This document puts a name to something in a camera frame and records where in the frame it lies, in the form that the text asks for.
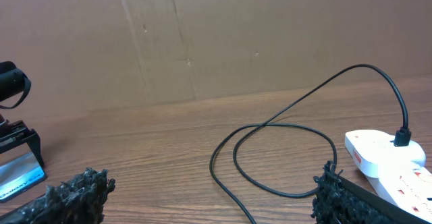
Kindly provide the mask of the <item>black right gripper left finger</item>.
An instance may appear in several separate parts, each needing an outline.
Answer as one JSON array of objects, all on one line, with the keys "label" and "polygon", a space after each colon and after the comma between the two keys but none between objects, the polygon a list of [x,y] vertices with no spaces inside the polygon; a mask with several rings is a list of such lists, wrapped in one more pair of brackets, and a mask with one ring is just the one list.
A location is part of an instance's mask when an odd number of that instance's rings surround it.
[{"label": "black right gripper left finger", "polygon": [[1,224],[100,224],[115,189],[107,174],[88,168],[57,187],[47,186],[43,196],[2,215]]}]

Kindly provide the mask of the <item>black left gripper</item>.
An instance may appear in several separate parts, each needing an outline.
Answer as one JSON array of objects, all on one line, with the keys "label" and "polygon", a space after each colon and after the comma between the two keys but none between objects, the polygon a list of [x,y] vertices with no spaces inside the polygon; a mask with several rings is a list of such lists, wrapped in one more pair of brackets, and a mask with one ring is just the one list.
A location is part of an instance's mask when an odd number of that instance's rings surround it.
[{"label": "black left gripper", "polygon": [[29,129],[23,121],[1,122],[1,154],[26,143],[41,167],[45,166],[41,154],[41,139],[34,129]]}]

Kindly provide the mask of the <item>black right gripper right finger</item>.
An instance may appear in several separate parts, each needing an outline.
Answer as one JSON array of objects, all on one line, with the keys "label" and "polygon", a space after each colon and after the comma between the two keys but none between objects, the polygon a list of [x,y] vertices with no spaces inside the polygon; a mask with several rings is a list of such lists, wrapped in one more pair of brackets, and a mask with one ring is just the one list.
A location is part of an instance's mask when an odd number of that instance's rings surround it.
[{"label": "black right gripper right finger", "polygon": [[318,224],[427,224],[368,190],[343,178],[328,161],[315,176],[317,191],[311,217]]}]

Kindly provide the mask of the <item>smartphone with light screen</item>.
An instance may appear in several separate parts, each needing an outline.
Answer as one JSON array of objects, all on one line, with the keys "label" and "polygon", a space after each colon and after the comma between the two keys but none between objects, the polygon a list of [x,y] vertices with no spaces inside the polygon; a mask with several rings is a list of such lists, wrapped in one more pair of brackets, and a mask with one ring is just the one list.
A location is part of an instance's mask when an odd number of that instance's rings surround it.
[{"label": "smartphone with light screen", "polygon": [[1,166],[1,203],[45,181],[47,174],[32,152]]}]

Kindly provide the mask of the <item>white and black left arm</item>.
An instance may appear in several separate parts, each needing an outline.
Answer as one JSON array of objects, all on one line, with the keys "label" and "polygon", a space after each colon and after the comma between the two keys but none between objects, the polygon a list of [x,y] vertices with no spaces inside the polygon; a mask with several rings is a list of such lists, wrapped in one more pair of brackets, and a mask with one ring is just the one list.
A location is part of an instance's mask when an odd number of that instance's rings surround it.
[{"label": "white and black left arm", "polygon": [[[17,94],[20,98],[12,106],[3,106],[3,110],[18,107],[28,96],[32,82],[12,61],[1,62],[1,101]],[[22,144],[27,144],[38,164],[44,168],[45,163],[41,154],[41,139],[36,130],[30,129],[20,120],[10,123],[1,115],[1,154]]]}]

